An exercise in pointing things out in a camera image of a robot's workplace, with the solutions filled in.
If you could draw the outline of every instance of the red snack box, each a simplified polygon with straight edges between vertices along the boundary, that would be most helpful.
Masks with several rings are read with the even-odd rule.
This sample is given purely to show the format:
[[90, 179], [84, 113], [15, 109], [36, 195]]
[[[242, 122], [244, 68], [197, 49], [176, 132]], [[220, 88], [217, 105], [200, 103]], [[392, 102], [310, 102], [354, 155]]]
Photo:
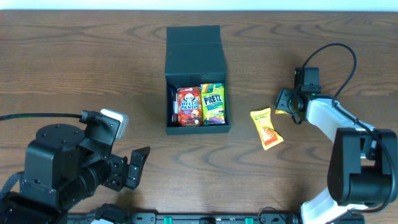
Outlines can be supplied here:
[[184, 126], [201, 126], [202, 110], [199, 87], [179, 88], [178, 95], [178, 123]]

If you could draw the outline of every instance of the white backdrop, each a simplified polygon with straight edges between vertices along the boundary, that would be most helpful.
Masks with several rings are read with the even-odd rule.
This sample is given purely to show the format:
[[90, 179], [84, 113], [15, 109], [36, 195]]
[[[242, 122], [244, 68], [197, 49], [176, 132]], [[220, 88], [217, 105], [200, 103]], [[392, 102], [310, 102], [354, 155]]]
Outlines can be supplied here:
[[398, 0], [0, 0], [0, 9], [398, 11]]

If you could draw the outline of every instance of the open box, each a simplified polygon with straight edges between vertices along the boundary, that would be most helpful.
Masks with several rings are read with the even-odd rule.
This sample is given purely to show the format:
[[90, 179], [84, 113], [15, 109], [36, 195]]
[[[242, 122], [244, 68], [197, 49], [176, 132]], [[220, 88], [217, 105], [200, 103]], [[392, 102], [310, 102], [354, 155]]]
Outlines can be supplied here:
[[[168, 27], [165, 66], [166, 133], [227, 133], [231, 125], [226, 74], [220, 26]], [[204, 83], [224, 83], [226, 124], [199, 127], [179, 127], [178, 124], [172, 124], [173, 101], [169, 88], [194, 87]]]

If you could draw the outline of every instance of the box flap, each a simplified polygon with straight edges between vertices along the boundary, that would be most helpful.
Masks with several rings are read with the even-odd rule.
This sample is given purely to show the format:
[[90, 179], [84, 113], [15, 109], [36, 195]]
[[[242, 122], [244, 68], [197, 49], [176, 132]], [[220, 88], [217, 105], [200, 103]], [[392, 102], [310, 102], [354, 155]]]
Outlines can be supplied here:
[[168, 27], [165, 75], [226, 75], [220, 26]]

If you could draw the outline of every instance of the wooden table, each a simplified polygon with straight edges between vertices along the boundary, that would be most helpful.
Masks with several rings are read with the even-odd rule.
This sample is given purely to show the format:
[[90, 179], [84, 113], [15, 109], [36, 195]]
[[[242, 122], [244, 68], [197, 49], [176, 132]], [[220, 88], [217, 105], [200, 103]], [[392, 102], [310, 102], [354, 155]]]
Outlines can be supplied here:
[[[228, 64], [232, 128], [228, 134], [166, 136], [165, 30], [220, 24]], [[135, 191], [98, 187], [72, 211], [103, 203], [131, 210], [257, 213], [295, 209], [326, 187], [332, 143], [305, 123], [272, 114], [285, 141], [261, 147], [250, 111], [273, 107], [294, 68], [317, 48], [346, 43], [358, 56], [354, 78], [339, 100], [378, 128], [398, 133], [398, 15], [372, 12], [0, 11], [0, 114], [110, 108], [130, 116], [113, 153], [151, 146]], [[352, 67], [346, 49], [325, 49], [325, 93], [334, 93]], [[35, 118], [0, 123], [0, 182], [24, 169], [35, 132], [77, 119]], [[398, 203], [368, 223], [396, 222]]]

